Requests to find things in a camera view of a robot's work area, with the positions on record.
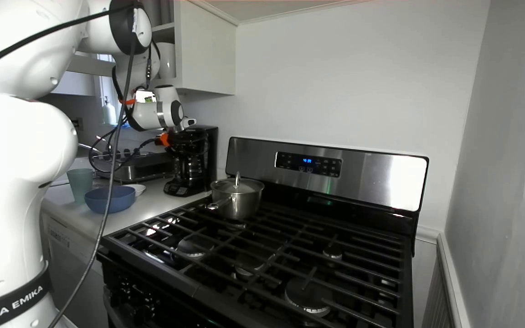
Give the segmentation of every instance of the ceiling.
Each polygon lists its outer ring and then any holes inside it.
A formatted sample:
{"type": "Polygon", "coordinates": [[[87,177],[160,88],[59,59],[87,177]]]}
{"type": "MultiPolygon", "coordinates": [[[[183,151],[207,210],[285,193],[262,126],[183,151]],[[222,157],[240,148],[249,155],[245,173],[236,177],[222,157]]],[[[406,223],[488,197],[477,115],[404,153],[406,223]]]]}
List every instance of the ceiling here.
{"type": "Polygon", "coordinates": [[[236,22],[273,17],[304,8],[333,4],[333,0],[207,0],[236,22]]]}

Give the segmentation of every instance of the stainless steel pot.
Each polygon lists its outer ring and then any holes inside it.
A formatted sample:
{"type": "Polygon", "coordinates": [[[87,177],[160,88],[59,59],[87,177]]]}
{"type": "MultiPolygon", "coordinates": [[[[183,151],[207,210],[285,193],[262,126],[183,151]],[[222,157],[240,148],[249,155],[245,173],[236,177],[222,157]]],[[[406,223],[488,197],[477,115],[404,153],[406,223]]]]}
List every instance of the stainless steel pot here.
{"type": "Polygon", "coordinates": [[[253,179],[222,179],[211,182],[209,210],[229,221],[245,221],[256,215],[264,184],[253,179]]]}

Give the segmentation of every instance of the stainless steel backsplash panel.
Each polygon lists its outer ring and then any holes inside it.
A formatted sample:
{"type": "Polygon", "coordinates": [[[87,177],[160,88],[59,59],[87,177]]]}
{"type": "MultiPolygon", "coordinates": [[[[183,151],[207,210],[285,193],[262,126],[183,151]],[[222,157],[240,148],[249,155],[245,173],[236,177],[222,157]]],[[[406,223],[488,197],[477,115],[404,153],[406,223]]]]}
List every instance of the stainless steel backsplash panel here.
{"type": "Polygon", "coordinates": [[[428,159],[400,153],[342,150],[256,139],[229,139],[225,173],[260,179],[298,190],[419,212],[428,159]],[[338,177],[276,168],[278,153],[338,159],[338,177]]]}

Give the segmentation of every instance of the white wall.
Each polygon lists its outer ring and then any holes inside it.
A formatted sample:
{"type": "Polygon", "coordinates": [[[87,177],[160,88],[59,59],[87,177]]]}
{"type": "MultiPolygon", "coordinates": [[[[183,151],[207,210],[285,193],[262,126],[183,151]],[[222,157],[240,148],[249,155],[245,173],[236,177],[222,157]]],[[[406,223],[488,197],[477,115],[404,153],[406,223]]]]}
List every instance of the white wall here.
{"type": "Polygon", "coordinates": [[[493,0],[446,239],[471,326],[525,326],[525,0],[493,0]]]}
{"type": "Polygon", "coordinates": [[[229,135],[406,151],[431,161],[420,224],[444,228],[488,0],[378,0],[251,22],[236,95],[185,99],[229,135]]]}

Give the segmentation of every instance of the black cast iron grate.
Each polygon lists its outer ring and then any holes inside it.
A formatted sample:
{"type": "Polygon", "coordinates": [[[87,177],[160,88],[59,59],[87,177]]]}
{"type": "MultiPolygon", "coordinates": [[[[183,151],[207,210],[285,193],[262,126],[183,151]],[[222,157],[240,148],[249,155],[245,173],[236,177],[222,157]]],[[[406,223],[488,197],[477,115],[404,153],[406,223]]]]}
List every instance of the black cast iron grate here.
{"type": "Polygon", "coordinates": [[[406,325],[409,244],[402,237],[264,202],[247,224],[196,204],[107,239],[293,326],[406,325]]]}

